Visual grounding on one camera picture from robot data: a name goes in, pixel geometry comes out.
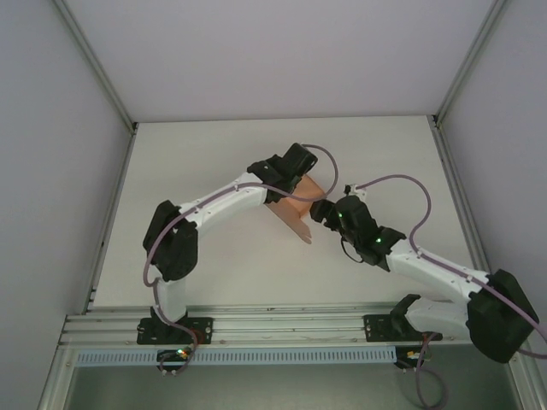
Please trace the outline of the grey metal panel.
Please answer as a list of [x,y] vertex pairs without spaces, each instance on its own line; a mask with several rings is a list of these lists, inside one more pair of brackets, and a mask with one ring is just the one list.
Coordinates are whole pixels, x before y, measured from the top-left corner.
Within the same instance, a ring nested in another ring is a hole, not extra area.
[[66,410],[421,410],[410,372],[386,365],[77,370]]

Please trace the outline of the pink cardboard paper box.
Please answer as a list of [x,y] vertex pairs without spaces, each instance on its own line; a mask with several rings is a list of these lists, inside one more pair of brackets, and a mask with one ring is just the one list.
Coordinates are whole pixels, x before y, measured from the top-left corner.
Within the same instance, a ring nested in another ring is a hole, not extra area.
[[307,202],[294,198],[284,197],[278,202],[271,202],[267,205],[281,221],[283,221],[304,243],[312,243],[312,234],[303,218],[309,213],[312,203],[321,199],[325,191],[308,175],[305,175],[297,184],[292,193]]

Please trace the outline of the small circuit board with LEDs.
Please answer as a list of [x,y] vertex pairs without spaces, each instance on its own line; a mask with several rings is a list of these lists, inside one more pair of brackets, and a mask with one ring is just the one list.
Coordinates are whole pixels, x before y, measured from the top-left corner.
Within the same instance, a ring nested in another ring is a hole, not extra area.
[[189,365],[194,355],[192,346],[163,350],[157,354],[157,368],[163,377],[177,376]]
[[421,353],[420,346],[396,346],[396,361],[394,365],[406,372],[408,369],[415,369],[418,365],[424,366],[432,358],[432,351],[427,348],[423,354],[421,363],[418,359]]

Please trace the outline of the aluminium frame post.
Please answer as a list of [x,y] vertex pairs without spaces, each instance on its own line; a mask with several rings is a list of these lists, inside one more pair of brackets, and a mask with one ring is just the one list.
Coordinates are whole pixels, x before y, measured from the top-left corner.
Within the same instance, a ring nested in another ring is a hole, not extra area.
[[459,65],[450,86],[446,91],[436,113],[432,116],[433,124],[440,129],[448,117],[456,99],[462,93],[465,84],[473,74],[487,45],[497,30],[497,27],[513,0],[492,0],[485,17],[474,34],[473,40]]
[[75,42],[79,52],[85,60],[87,67],[91,70],[96,82],[109,100],[112,108],[123,123],[124,127],[130,132],[131,135],[133,135],[137,126],[132,120],[132,117],[129,114],[125,104],[121,101],[119,93],[116,91],[112,81],[107,75],[103,64],[100,62],[97,53],[91,46],[91,43],[85,35],[82,26],[76,19],[74,12],[69,7],[68,1],[50,0],[50,2],[59,14],[63,24],[68,29],[71,39]]

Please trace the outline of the aluminium table side rail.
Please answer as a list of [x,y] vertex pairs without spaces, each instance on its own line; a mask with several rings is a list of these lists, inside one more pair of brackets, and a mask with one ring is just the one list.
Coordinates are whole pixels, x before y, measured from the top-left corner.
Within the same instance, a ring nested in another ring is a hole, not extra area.
[[92,304],[92,300],[91,300],[92,296],[96,292],[97,284],[101,276],[101,272],[103,269],[104,256],[106,255],[106,249],[108,248],[110,233],[115,221],[116,210],[121,197],[121,192],[123,189],[126,172],[129,166],[129,162],[131,160],[132,150],[135,144],[136,136],[138,134],[139,126],[140,124],[138,122],[134,122],[132,124],[132,132],[129,135],[129,141],[126,147],[126,152],[123,155],[121,166],[115,179],[114,189],[112,191],[112,195],[109,200],[109,205],[107,206],[107,209],[106,209],[105,218],[103,220],[103,224],[102,224],[102,228],[100,232],[99,242],[97,245],[96,252],[94,254],[93,262],[91,264],[91,276],[87,283],[88,288],[85,293],[82,308],[79,310],[79,312],[82,314],[86,314],[88,312],[89,307]]
[[480,268],[481,270],[489,271],[490,266],[482,246],[482,241],[479,237],[479,232],[466,192],[456,168],[454,157],[450,151],[449,143],[437,122],[437,117],[435,115],[428,115],[426,118],[438,151],[439,159],[441,160],[444,169],[445,178],[448,182],[450,194],[456,207],[456,213],[471,255],[473,266],[475,268]]

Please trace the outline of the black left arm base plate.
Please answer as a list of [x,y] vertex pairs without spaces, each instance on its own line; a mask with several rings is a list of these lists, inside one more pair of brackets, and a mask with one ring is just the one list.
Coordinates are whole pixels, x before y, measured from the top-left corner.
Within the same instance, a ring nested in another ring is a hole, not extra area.
[[[210,344],[213,336],[212,318],[183,318],[179,325],[188,329],[197,339],[198,344]],[[166,325],[157,317],[143,318],[137,326],[138,345],[175,345],[190,344],[192,335],[178,327]]]

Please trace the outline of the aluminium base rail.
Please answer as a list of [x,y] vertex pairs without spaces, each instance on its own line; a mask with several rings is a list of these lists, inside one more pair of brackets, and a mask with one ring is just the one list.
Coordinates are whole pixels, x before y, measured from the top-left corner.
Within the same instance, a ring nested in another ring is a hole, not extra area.
[[[363,317],[389,313],[390,303],[197,306],[191,317],[213,319],[211,348],[364,346]],[[137,326],[147,307],[93,309],[65,318],[64,348],[136,348]]]

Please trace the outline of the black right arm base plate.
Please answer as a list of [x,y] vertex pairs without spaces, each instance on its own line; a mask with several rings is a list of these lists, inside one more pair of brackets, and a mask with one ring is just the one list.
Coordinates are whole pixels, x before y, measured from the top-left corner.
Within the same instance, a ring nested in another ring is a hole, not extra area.
[[393,319],[390,314],[363,316],[364,334],[368,342],[423,342],[431,332],[417,331],[402,317]]

